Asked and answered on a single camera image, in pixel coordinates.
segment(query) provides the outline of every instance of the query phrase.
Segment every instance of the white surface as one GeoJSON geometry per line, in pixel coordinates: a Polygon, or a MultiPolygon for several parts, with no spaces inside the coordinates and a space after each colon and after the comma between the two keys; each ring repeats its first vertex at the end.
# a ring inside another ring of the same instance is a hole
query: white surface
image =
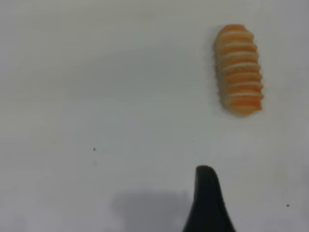
{"type": "Polygon", "coordinates": [[[239,232],[309,231],[308,9],[2,0],[0,231],[179,232],[201,164],[239,232]],[[255,34],[264,75],[264,110],[243,119],[214,78],[230,23],[255,34]]]}

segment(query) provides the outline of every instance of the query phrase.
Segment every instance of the black object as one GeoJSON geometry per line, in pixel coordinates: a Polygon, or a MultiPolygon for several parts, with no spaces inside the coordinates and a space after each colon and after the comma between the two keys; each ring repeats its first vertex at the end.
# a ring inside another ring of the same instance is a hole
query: black object
{"type": "Polygon", "coordinates": [[[223,201],[215,170],[198,166],[194,202],[183,232],[236,232],[223,201]]]}

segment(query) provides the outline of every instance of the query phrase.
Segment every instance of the white stripe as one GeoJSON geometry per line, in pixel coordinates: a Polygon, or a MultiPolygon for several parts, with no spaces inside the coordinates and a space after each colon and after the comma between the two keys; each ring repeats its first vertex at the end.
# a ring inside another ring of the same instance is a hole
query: white stripe
{"type": "Polygon", "coordinates": [[[249,56],[253,56],[253,57],[256,57],[256,58],[259,57],[259,55],[256,52],[231,52],[231,53],[228,53],[228,54],[220,57],[220,59],[226,59],[226,58],[229,58],[229,57],[236,57],[236,56],[242,56],[242,55],[249,55],[249,56]]]}
{"type": "Polygon", "coordinates": [[[226,48],[226,47],[231,47],[231,46],[253,46],[256,47],[255,44],[253,43],[236,43],[236,42],[232,42],[232,43],[226,43],[224,46],[221,47],[222,48],[226,48]]]}
{"type": "Polygon", "coordinates": [[[237,64],[232,64],[232,65],[229,65],[219,71],[223,72],[223,71],[226,71],[226,70],[229,70],[229,69],[233,69],[233,68],[237,68],[237,67],[252,67],[252,66],[255,66],[257,67],[258,69],[261,68],[261,66],[258,64],[258,63],[253,63],[253,62],[242,62],[242,63],[237,63],[237,64]]]}
{"type": "Polygon", "coordinates": [[[231,85],[228,85],[229,87],[234,87],[234,86],[263,86],[262,83],[260,82],[256,82],[256,81],[247,81],[247,82],[239,82],[239,83],[236,83],[236,84],[231,84],[231,85]]]}
{"type": "Polygon", "coordinates": [[[264,95],[256,92],[245,92],[245,93],[231,93],[225,96],[226,98],[236,98],[236,97],[259,97],[263,98],[264,95]]]}
{"type": "Polygon", "coordinates": [[[250,37],[254,37],[254,35],[249,32],[249,31],[242,31],[242,30],[231,30],[231,31],[227,31],[227,32],[223,32],[219,35],[219,38],[224,37],[224,36],[228,36],[228,35],[233,35],[233,34],[243,34],[243,35],[247,35],[250,37]]]}
{"type": "Polygon", "coordinates": [[[259,73],[256,73],[256,72],[255,73],[254,72],[243,72],[243,73],[241,72],[241,73],[229,75],[228,77],[233,78],[233,76],[239,76],[239,75],[241,75],[241,76],[254,75],[254,76],[258,77],[259,79],[262,79],[262,75],[259,74],[259,73]]]}
{"type": "Polygon", "coordinates": [[[257,62],[258,62],[258,59],[254,60],[254,61],[240,61],[240,60],[238,60],[238,61],[237,61],[236,63],[234,63],[234,64],[226,64],[224,60],[220,60],[220,61],[217,62],[217,67],[218,67],[218,69],[225,69],[225,68],[227,68],[227,67],[230,67],[230,66],[236,65],[236,64],[242,64],[242,63],[254,63],[254,64],[258,64],[257,62]]]}

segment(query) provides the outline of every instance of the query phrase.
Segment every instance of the orange striped object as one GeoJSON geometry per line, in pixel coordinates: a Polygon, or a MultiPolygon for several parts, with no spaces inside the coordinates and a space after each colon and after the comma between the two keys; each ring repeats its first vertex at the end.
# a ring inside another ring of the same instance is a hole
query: orange striped object
{"type": "Polygon", "coordinates": [[[253,38],[243,25],[227,25],[214,43],[222,102],[227,110],[242,116],[262,110],[264,97],[253,38]]]}

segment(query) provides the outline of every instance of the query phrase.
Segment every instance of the white table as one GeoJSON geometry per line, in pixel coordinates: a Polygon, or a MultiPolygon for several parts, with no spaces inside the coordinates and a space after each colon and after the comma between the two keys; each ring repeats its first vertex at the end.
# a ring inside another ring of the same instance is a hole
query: white table
{"type": "Polygon", "coordinates": [[[309,231],[308,10],[1,1],[0,231],[180,232],[201,164],[238,232],[309,231]],[[231,23],[255,34],[264,76],[248,118],[217,96],[211,46],[231,23]]]}

